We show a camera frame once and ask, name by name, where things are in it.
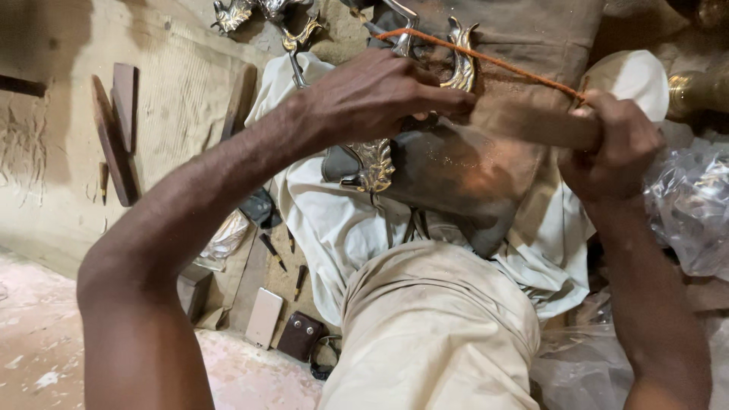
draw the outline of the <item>gold smartphone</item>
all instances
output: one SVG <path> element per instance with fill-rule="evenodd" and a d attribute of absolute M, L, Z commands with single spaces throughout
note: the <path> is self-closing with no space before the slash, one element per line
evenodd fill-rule
<path fill-rule="evenodd" d="M 281 313 L 283 305 L 284 299 L 281 296 L 262 287 L 258 288 L 256 302 L 253 304 L 253 311 L 246 329 L 246 338 L 255 347 L 268 350 L 271 339 L 273 339 L 273 331 L 276 329 L 278 314 Z"/>

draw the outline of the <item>white cloth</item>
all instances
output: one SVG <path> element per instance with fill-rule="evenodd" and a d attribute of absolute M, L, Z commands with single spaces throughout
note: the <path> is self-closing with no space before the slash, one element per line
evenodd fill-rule
<path fill-rule="evenodd" d="M 311 53 L 299 54 L 299 63 L 309 82 L 333 69 Z M 603 89 L 620 98 L 639 97 L 639 106 L 650 113 L 651 120 L 665 117 L 668 81 L 660 62 L 649 52 L 608 56 L 588 74 L 588 88 L 609 87 Z M 246 126 L 296 90 L 292 75 L 287 57 L 268 63 Z M 616 80 L 611 83 L 609 77 Z M 556 156 L 552 152 L 542 164 L 492 262 L 530 297 L 541 320 L 571 309 L 588 294 L 586 240 L 594 233 L 579 200 L 561 180 Z M 274 196 L 306 256 L 319 313 L 340 325 L 349 277 L 369 259 L 403 243 L 410 210 L 387 198 L 376 200 L 373 206 L 366 194 L 324 182 L 322 161 L 323 155 L 305 158 L 276 175 Z M 439 225 L 449 230 L 447 223 Z M 450 232 L 448 237 L 452 243 L 464 241 L 458 232 Z"/>
<path fill-rule="evenodd" d="M 366 263 L 350 278 L 342 332 L 322 410 L 539 408 L 534 309 L 462 247 L 415 241 Z"/>

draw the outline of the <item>concrete floor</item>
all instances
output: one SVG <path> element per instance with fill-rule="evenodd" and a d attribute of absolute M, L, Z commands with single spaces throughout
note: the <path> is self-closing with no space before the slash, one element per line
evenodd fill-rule
<path fill-rule="evenodd" d="M 216 408 L 314 409 L 308 367 L 228 332 L 199 330 Z M 0 408 L 83 409 L 76 282 L 0 247 Z"/>

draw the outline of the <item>silver metal piece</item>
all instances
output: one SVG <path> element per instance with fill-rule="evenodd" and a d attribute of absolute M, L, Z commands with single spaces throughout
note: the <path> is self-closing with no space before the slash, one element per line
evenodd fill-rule
<path fill-rule="evenodd" d="M 289 5 L 311 4 L 312 2 L 313 0 L 231 0 L 230 5 L 226 7 L 220 0 L 216 0 L 213 6 L 215 7 L 215 18 L 217 21 L 211 27 L 218 26 L 221 34 L 228 34 L 236 30 L 240 24 L 247 21 L 251 17 L 253 9 L 257 7 L 261 10 L 266 20 L 272 22 L 281 31 L 284 49 L 289 53 L 289 59 L 294 69 L 294 83 L 297 88 L 305 88 L 309 84 L 304 80 L 303 70 L 296 60 L 296 55 L 306 47 L 311 39 L 311 35 L 317 29 L 322 28 L 318 22 L 319 12 L 316 12 L 316 17 L 309 18 L 306 27 L 297 36 L 289 33 L 286 29 L 284 16 Z"/>
<path fill-rule="evenodd" d="M 286 9 L 291 4 L 311 4 L 313 0 L 231 0 L 229 6 L 224 6 L 222 1 L 213 2 L 215 7 L 216 22 L 211 27 L 218 26 L 222 34 L 228 34 L 238 28 L 240 24 L 247 21 L 254 8 L 263 13 L 266 20 L 280 26 L 283 23 Z"/>
<path fill-rule="evenodd" d="M 374 195 L 387 189 L 392 184 L 392 173 L 395 171 L 390 158 L 390 140 L 376 139 L 370 142 L 344 144 L 343 147 L 353 154 L 359 162 L 359 171 L 347 175 L 339 181 L 343 187 L 352 187 L 359 192 Z"/>
<path fill-rule="evenodd" d="M 478 27 L 478 23 L 464 30 L 461 23 L 453 16 L 448 18 L 448 24 L 451 25 L 451 32 L 448 40 L 459 47 L 471 50 L 471 33 L 473 29 Z M 473 82 L 476 78 L 476 69 L 473 57 L 460 51 L 453 52 L 453 75 L 451 78 L 440 84 L 444 88 L 456 88 L 458 90 L 470 92 L 473 89 Z"/>
<path fill-rule="evenodd" d="M 303 70 L 301 69 L 299 62 L 296 59 L 296 55 L 299 53 L 300 49 L 306 47 L 313 33 L 320 28 L 323 28 L 321 24 L 319 24 L 319 11 L 316 12 L 316 16 L 309 17 L 309 20 L 306 22 L 304 29 L 298 36 L 294 36 L 293 34 L 289 33 L 286 27 L 280 27 L 283 31 L 282 42 L 284 45 L 284 49 L 289 52 L 291 67 L 293 67 L 294 69 L 294 84 L 296 84 L 296 88 L 306 88 L 309 86 L 309 84 L 306 82 L 306 80 L 304 80 Z"/>
<path fill-rule="evenodd" d="M 406 19 L 408 19 L 408 23 L 405 24 L 405 28 L 413 28 L 415 30 L 418 29 L 418 24 L 420 23 L 420 17 L 418 17 L 418 14 L 415 13 L 413 10 L 408 9 L 407 7 L 403 6 L 402 4 L 398 3 L 395 0 L 383 0 L 385 4 L 390 6 L 396 13 L 402 15 Z M 400 35 L 400 39 L 397 40 L 397 43 L 395 43 L 395 46 L 392 48 L 392 51 L 403 55 L 405 57 L 410 57 L 411 50 L 413 48 L 413 36 L 403 33 Z"/>

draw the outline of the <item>tool handle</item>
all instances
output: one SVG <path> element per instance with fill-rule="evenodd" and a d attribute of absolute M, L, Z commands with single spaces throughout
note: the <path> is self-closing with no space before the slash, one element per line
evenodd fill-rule
<path fill-rule="evenodd" d="M 106 190 L 109 184 L 109 166 L 105 162 L 98 163 L 99 186 L 102 190 Z"/>
<path fill-rule="evenodd" d="M 301 284 L 304 282 L 304 275 L 306 274 L 306 265 L 299 266 L 299 277 L 296 279 L 296 288 L 301 289 Z"/>
<path fill-rule="evenodd" d="M 271 244 L 271 240 L 268 238 L 268 235 L 266 235 L 265 233 L 261 233 L 259 238 L 261 239 L 261 242 L 263 242 L 263 244 L 268 248 L 268 251 L 271 252 L 271 254 L 273 256 L 278 255 L 276 250 L 273 248 L 273 245 Z"/>

